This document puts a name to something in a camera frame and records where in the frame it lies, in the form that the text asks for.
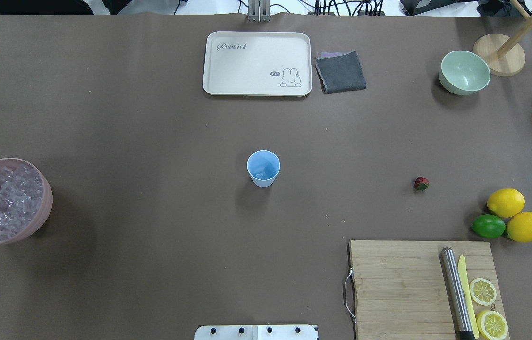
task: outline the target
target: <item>blue cup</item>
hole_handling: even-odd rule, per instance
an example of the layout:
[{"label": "blue cup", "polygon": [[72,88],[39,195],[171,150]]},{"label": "blue cup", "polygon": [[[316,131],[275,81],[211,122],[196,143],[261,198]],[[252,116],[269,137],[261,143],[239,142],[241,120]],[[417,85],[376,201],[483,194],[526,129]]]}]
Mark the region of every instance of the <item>blue cup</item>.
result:
[{"label": "blue cup", "polygon": [[247,171],[258,187],[268,187],[280,171],[279,158],[272,151],[259,150],[249,156]]}]

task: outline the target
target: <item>wooden stand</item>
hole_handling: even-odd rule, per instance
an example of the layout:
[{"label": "wooden stand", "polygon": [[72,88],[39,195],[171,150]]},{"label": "wooden stand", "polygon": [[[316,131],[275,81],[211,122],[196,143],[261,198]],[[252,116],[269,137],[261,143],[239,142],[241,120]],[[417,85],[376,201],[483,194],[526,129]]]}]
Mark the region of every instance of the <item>wooden stand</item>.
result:
[{"label": "wooden stand", "polygon": [[488,64],[493,75],[501,77],[516,75],[524,68],[526,61],[524,49],[518,42],[531,29],[532,15],[512,37],[496,33],[480,37],[473,45],[473,52]]}]

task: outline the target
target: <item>gray cloth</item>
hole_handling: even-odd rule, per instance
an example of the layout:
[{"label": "gray cloth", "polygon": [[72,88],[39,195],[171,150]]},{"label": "gray cloth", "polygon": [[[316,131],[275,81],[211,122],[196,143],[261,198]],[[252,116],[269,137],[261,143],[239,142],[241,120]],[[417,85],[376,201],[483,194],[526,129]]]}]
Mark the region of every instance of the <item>gray cloth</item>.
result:
[{"label": "gray cloth", "polygon": [[364,79],[363,69],[360,67],[360,60],[356,51],[337,56],[333,53],[323,53],[320,58],[315,59],[315,63],[325,93],[367,88],[367,82]]}]

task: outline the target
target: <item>green lime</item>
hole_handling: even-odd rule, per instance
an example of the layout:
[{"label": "green lime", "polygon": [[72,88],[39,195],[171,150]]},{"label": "green lime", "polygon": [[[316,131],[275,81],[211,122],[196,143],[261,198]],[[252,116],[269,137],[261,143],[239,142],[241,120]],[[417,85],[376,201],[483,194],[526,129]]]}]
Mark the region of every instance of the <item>green lime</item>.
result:
[{"label": "green lime", "polygon": [[486,238],[499,237],[503,235],[506,228],[505,222],[495,215],[482,215],[471,224],[473,232]]}]

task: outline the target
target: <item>lime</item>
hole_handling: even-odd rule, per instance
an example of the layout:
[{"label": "lime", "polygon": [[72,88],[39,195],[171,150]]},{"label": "lime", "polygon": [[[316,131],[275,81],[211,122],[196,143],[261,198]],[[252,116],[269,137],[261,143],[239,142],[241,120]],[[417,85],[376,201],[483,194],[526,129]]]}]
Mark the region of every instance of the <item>lime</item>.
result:
[{"label": "lime", "polygon": [[532,211],[519,213],[509,220],[505,233],[513,241],[532,241]]},{"label": "lime", "polygon": [[502,218],[513,217],[524,209],[524,195],[516,189],[501,189],[490,195],[486,206],[494,215]]},{"label": "lime", "polygon": [[482,306],[490,306],[497,299],[497,289],[494,284],[484,278],[474,279],[469,284],[471,298]]},{"label": "lime", "polygon": [[480,333],[488,340],[503,340],[507,338],[507,320],[499,312],[483,310],[479,312],[476,323]]},{"label": "lime", "polygon": [[482,215],[471,224],[473,232],[486,238],[495,238],[503,235],[505,228],[505,222],[495,215]]}]

